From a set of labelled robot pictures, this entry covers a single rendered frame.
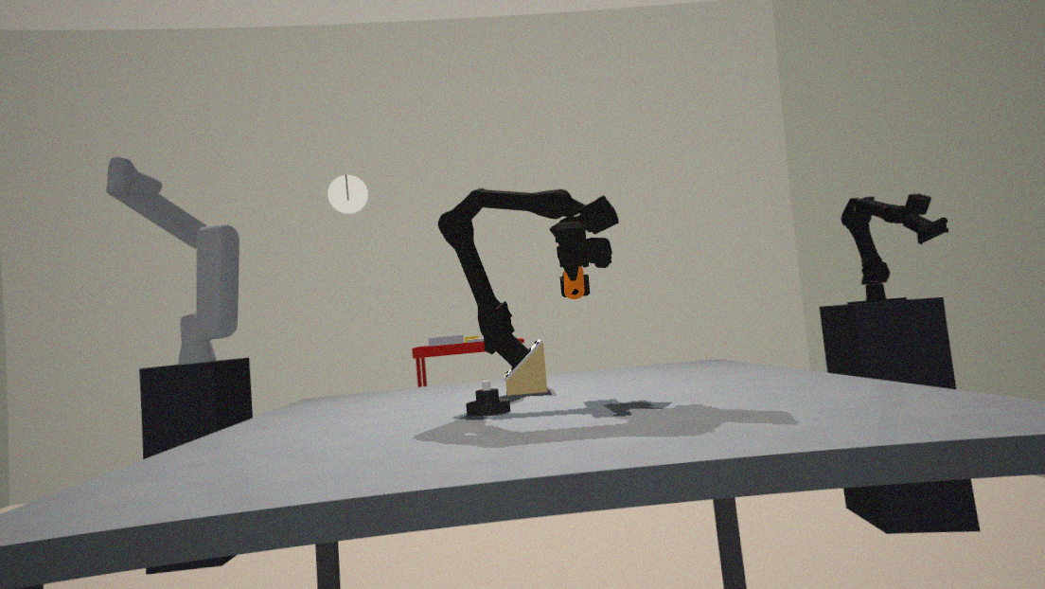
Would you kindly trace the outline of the orange knob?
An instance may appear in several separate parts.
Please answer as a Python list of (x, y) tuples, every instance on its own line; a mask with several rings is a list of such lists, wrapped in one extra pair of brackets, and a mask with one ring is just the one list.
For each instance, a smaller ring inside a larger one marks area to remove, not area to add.
[(578, 277), (575, 281), (571, 281), (564, 270), (564, 293), (571, 299), (579, 299), (585, 293), (584, 274), (580, 266), (578, 267)]

